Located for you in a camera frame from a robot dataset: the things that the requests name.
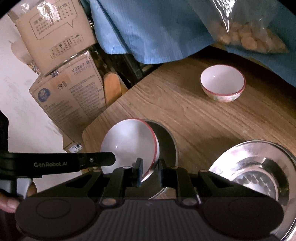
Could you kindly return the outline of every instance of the hand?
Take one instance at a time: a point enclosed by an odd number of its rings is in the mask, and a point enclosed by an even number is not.
[[[34,183],[28,189],[27,196],[32,196],[37,193],[37,188]],[[14,213],[17,209],[17,206],[20,202],[15,198],[6,197],[2,193],[0,193],[0,210],[3,210],[8,213]]]

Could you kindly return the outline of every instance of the red rim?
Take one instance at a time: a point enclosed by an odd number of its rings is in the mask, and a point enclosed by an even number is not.
[[[152,170],[152,167],[154,166],[154,163],[155,163],[156,154],[157,154],[156,135],[155,135],[153,129],[151,128],[151,126],[149,126],[148,123],[145,122],[144,120],[139,119],[139,118],[128,118],[128,119],[125,119],[125,120],[122,120],[122,121],[126,121],[126,120],[138,120],[138,121],[141,121],[142,123],[144,123],[149,128],[149,130],[151,131],[152,136],[153,136],[153,140],[154,140],[154,156],[153,156],[153,160],[152,160],[152,163],[151,163],[150,167],[148,168],[147,172],[142,176],[142,179],[144,179],[149,174],[149,172]]]
[[[207,70],[208,68],[211,68],[211,67],[213,67],[213,66],[217,66],[217,65],[223,65],[223,66],[228,66],[228,67],[234,68],[234,67],[232,67],[232,66],[230,66],[230,65],[227,65],[227,64],[215,64],[215,65],[212,65],[212,66],[210,66],[210,67],[207,67],[205,70]],[[244,78],[244,85],[243,85],[243,87],[242,87],[239,91],[234,92],[234,93],[232,93],[232,94],[218,94],[218,93],[215,93],[215,92],[212,92],[212,91],[208,90],[208,89],[202,84],[202,80],[201,80],[202,73],[201,73],[201,75],[200,75],[200,85],[201,85],[201,86],[202,86],[207,92],[210,92],[211,94],[214,94],[214,95],[218,95],[218,96],[232,96],[232,95],[236,95],[236,94],[239,94],[239,93],[243,92],[243,90],[244,90],[244,88],[245,88],[245,86],[246,86],[246,78],[244,77],[243,73],[240,72],[241,75],[242,75],[242,77]]]

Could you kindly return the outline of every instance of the fingernail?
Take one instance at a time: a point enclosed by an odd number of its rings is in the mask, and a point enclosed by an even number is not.
[[[20,204],[20,202],[16,199],[8,199],[7,201],[7,206],[12,208],[12,209],[17,209],[17,206]]]

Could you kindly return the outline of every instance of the white sticker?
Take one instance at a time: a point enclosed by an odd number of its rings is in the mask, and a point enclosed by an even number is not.
[[[73,145],[72,147],[70,147],[68,150],[69,150],[69,152],[71,152],[71,153],[77,153],[77,152],[79,152],[81,149],[82,149],[82,146],[81,146],[80,143],[78,143],[78,144],[74,144],[74,145]]]

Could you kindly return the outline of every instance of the black ribbed surface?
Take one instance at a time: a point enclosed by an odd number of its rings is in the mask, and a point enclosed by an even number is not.
[[[234,241],[207,226],[198,212],[173,200],[126,200],[117,209],[105,210],[95,224],[71,241]],[[274,236],[260,241],[276,241]]]

